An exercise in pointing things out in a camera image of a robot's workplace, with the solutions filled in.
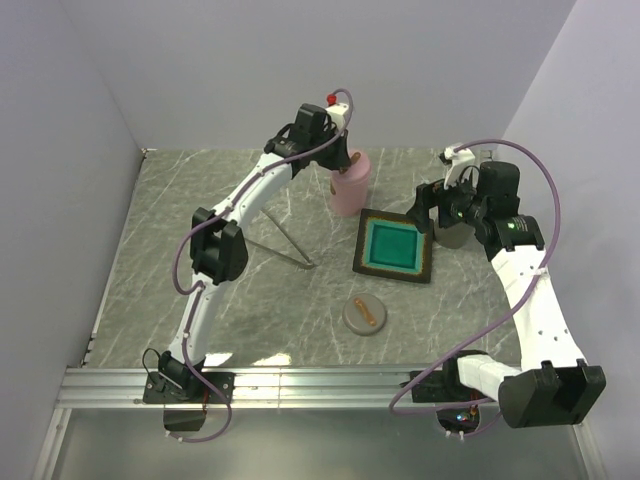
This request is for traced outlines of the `pink lid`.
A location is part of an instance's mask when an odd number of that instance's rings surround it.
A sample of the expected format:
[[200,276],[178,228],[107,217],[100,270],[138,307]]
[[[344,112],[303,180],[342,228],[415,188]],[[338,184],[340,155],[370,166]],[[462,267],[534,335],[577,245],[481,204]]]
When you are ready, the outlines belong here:
[[338,184],[358,184],[367,182],[371,175],[371,161],[366,152],[359,149],[350,149],[348,151],[351,165],[344,172],[339,171],[331,173],[331,181],[337,186]]

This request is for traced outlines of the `pink cup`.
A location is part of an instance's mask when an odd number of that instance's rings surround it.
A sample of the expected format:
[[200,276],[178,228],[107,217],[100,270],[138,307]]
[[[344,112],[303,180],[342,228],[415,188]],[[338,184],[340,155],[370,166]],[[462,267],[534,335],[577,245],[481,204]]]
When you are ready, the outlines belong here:
[[369,176],[346,172],[333,172],[330,177],[330,207],[342,217],[355,216],[365,207]]

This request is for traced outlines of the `grey lid with strap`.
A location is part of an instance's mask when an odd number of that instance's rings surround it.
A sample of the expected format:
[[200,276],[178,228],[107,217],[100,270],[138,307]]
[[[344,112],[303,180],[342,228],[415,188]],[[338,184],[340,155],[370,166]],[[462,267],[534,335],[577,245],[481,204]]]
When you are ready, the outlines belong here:
[[350,297],[342,309],[342,321],[358,336],[372,336],[386,325],[387,308],[376,296],[359,293]]

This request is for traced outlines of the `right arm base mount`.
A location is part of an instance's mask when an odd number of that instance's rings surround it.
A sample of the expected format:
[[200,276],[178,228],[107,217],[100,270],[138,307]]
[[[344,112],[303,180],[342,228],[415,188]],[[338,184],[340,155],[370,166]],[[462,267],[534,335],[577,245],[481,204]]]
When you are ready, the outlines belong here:
[[[422,403],[463,403],[480,400],[483,395],[478,391],[450,380],[441,370],[436,370],[411,390],[414,404]],[[481,414],[479,405],[440,409],[436,412],[439,425],[447,436],[457,435],[464,439],[478,435],[502,419],[497,411],[486,418]]]

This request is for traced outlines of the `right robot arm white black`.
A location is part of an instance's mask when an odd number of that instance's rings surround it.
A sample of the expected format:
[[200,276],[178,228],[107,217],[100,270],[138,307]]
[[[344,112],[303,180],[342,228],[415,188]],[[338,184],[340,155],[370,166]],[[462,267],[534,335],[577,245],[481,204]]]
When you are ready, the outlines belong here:
[[483,246],[507,296],[520,345],[519,367],[462,348],[443,362],[441,386],[455,400],[474,390],[498,403],[512,428],[581,423],[606,386],[601,367],[587,362],[557,300],[534,217],[519,213],[520,171],[483,162],[477,180],[455,166],[443,179],[421,184],[407,216],[420,232],[435,209],[442,228],[466,224]]

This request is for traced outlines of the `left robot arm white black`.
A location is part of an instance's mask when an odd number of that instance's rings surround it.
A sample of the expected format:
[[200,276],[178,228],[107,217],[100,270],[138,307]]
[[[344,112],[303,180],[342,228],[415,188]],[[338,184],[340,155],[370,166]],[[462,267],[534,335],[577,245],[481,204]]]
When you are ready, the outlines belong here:
[[177,333],[158,359],[156,388],[180,402],[207,389],[202,368],[213,319],[227,289],[248,264],[245,231],[265,204],[311,162],[329,171],[350,167],[347,149],[352,102],[335,94],[325,107],[302,104],[293,122],[269,139],[257,164],[239,185],[211,209],[199,208],[179,248],[189,252],[192,284],[172,280],[187,305]]

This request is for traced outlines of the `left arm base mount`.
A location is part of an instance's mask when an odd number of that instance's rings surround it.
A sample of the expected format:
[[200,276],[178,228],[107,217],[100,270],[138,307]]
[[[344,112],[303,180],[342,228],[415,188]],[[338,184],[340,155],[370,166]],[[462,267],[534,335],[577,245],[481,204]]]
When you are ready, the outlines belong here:
[[163,424],[169,432],[198,432],[204,425],[210,405],[229,403],[233,396],[235,374],[204,372],[204,378],[222,394],[220,398],[199,379],[190,378],[184,389],[158,372],[148,374],[142,403],[163,408]]

